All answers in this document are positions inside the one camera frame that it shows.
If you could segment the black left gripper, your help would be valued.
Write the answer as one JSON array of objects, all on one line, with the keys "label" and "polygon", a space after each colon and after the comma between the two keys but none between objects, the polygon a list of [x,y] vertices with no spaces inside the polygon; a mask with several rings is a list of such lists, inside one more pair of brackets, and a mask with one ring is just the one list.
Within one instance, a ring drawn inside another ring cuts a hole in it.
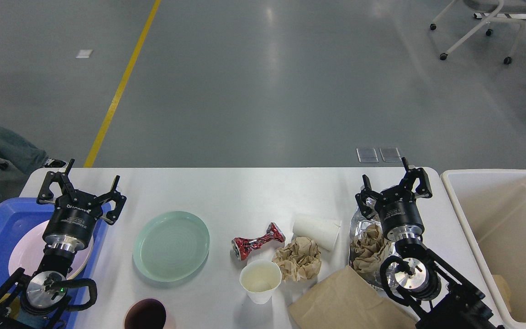
[{"label": "black left gripper", "polygon": [[[96,223],[101,218],[108,225],[114,225],[126,203],[126,196],[117,191],[119,175],[115,176],[109,192],[95,196],[87,192],[76,192],[69,180],[69,171],[75,159],[71,159],[65,171],[48,171],[36,198],[37,204],[54,204],[56,208],[42,234],[42,239],[53,248],[67,245],[65,250],[80,251],[88,247]],[[50,185],[57,183],[62,196],[55,198]],[[105,205],[115,203],[115,208]]]}]

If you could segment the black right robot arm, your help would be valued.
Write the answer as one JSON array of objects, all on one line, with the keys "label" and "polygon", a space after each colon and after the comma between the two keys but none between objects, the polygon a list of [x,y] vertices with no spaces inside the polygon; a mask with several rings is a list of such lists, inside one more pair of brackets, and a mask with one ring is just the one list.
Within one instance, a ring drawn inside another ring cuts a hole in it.
[{"label": "black right robot arm", "polygon": [[425,227],[418,198],[431,198],[426,171],[401,158],[405,175],[398,185],[372,190],[367,175],[355,198],[366,219],[378,216],[384,239],[396,254],[380,265],[379,281],[389,298],[417,314],[418,329],[492,329],[484,294],[422,243]]}]

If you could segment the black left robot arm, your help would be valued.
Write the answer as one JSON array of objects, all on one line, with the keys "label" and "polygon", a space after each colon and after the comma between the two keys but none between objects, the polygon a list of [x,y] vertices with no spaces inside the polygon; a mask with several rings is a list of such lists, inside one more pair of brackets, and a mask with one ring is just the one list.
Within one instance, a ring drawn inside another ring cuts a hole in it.
[{"label": "black left robot arm", "polygon": [[47,329],[58,327],[64,313],[81,312],[96,303],[95,281],[69,279],[69,271],[77,254],[89,247],[97,223],[117,222],[126,197],[117,189],[119,175],[110,190],[100,196],[75,189],[69,179],[73,164],[70,160],[65,171],[49,171],[42,182],[36,203],[54,207],[42,233],[42,260],[31,275],[18,267],[0,286],[0,329],[31,327],[7,312],[16,298],[20,310],[46,320]]}]

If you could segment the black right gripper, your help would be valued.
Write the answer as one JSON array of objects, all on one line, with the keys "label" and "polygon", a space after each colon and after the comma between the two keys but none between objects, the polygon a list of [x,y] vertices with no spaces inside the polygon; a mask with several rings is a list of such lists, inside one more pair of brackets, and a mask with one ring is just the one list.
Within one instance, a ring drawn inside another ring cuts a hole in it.
[{"label": "black right gripper", "polygon": [[374,208],[367,200],[375,193],[367,175],[363,175],[363,189],[355,194],[361,215],[373,219],[377,211],[384,236],[388,241],[396,242],[403,238],[419,238],[425,228],[417,208],[418,198],[432,198],[430,181],[422,167],[410,165],[407,158],[401,158],[405,175],[400,187],[391,187],[381,192],[382,198]]}]

